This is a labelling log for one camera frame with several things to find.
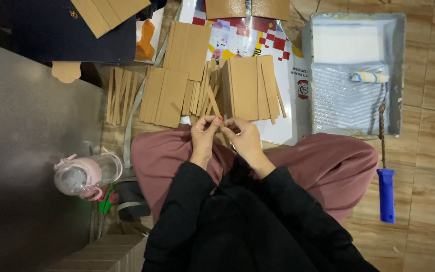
gray paint tray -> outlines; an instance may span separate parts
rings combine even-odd
[[[402,13],[311,15],[302,30],[302,51],[309,66],[312,133],[377,137],[378,106],[385,96],[385,84],[349,79],[349,73],[365,71],[390,76],[385,133],[400,134],[405,24]],[[349,29],[355,32],[341,34]],[[370,37],[369,29],[374,32]]]

orange object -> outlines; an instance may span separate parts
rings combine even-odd
[[[149,19],[145,20],[142,25],[142,38],[137,42],[135,60],[152,61],[154,58],[155,48],[150,44],[154,31],[154,24]]]

wooden floor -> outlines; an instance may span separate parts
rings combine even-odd
[[[387,139],[388,167],[395,170],[394,225],[379,220],[375,178],[345,228],[363,256],[381,271],[435,271],[435,0],[292,0],[283,22],[298,47],[300,31],[312,12],[402,12],[407,15],[403,126],[400,137]],[[178,3],[168,1],[160,40],[165,38]],[[143,72],[145,65],[126,69]],[[108,67],[99,67],[104,84]],[[165,128],[139,123],[132,134]],[[102,146],[122,154],[124,128],[105,125]],[[376,148],[378,141],[369,141]]]

white paint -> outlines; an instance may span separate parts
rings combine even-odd
[[[318,25],[313,27],[314,62],[352,64],[384,60],[383,27]]]

